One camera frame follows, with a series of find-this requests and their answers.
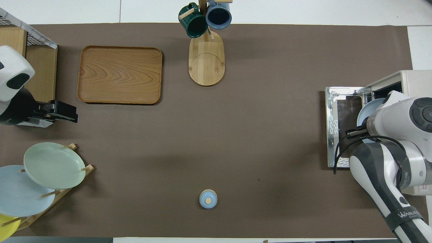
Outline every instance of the plate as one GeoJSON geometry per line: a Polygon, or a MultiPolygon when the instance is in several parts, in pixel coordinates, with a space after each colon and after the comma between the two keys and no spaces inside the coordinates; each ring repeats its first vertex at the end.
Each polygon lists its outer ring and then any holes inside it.
{"type": "Polygon", "coordinates": [[[31,146],[24,154],[24,167],[33,181],[51,189],[72,188],[86,176],[81,157],[56,143],[31,146]]]}
{"type": "MultiPolygon", "coordinates": [[[[359,115],[357,116],[357,126],[361,126],[363,121],[372,115],[378,107],[383,103],[385,98],[379,98],[374,99],[371,102],[368,102],[361,110],[359,115]]],[[[375,141],[372,141],[370,139],[363,140],[364,143],[374,143],[375,141]]]]}
{"type": "Polygon", "coordinates": [[[0,168],[0,214],[13,217],[27,217],[47,209],[54,201],[54,195],[39,198],[52,189],[35,183],[27,173],[20,173],[22,165],[0,168]]]}
{"type": "Polygon", "coordinates": [[[9,238],[13,233],[15,233],[16,229],[18,229],[21,220],[8,224],[6,226],[1,226],[1,224],[11,221],[16,217],[6,216],[0,214],[0,242],[9,238]]]}

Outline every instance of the white floor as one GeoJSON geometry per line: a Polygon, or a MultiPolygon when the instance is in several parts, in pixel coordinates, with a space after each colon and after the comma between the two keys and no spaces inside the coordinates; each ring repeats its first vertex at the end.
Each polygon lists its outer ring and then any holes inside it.
{"type": "MultiPolygon", "coordinates": [[[[28,24],[177,22],[190,1],[0,0],[0,8],[28,24]]],[[[409,26],[413,69],[432,70],[432,3],[427,0],[233,0],[231,13],[233,24],[409,26]]],[[[427,202],[432,218],[432,196],[427,202]]],[[[116,242],[147,242],[124,240],[116,242]]]]}

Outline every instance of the dark green mug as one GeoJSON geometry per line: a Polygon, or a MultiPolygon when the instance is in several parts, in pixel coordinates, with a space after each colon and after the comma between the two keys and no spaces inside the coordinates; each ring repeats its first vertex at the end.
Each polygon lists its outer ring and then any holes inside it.
{"type": "Polygon", "coordinates": [[[179,22],[186,30],[186,34],[189,37],[198,38],[202,36],[208,28],[206,17],[200,13],[200,9],[196,3],[190,3],[189,5],[183,7],[178,15],[180,16],[190,9],[194,9],[194,12],[183,19],[179,19],[179,22]]]}

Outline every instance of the mug tree stand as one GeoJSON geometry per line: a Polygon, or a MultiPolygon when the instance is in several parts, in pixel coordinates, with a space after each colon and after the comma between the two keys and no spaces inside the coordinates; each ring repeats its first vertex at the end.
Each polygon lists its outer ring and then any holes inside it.
{"type": "MultiPolygon", "coordinates": [[[[207,13],[208,0],[199,0],[200,12],[207,13]]],[[[217,3],[232,3],[232,0],[215,0],[217,3]]],[[[223,41],[211,31],[193,38],[189,45],[189,75],[199,85],[211,86],[225,74],[225,52],[223,41]]]]}

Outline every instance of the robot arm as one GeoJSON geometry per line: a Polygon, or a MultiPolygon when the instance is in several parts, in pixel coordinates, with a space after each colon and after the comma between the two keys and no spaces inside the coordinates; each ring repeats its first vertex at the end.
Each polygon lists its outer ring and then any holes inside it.
{"type": "Polygon", "coordinates": [[[370,135],[390,137],[400,144],[361,144],[351,154],[349,166],[401,242],[432,242],[432,228],[400,192],[408,186],[432,184],[432,98],[404,96],[391,92],[363,123],[370,135]]]}
{"type": "MultiPolygon", "coordinates": [[[[408,143],[404,144],[407,151],[419,153],[414,144],[408,143]]],[[[400,168],[387,146],[381,143],[359,145],[349,158],[349,166],[355,180],[371,196],[401,242],[432,242],[432,228],[397,189],[400,168]]]]}
{"type": "Polygon", "coordinates": [[[35,101],[23,88],[35,74],[34,69],[9,46],[0,46],[0,124],[15,125],[22,122],[39,124],[41,120],[77,122],[76,107],[52,100],[49,103],[35,101]]]}

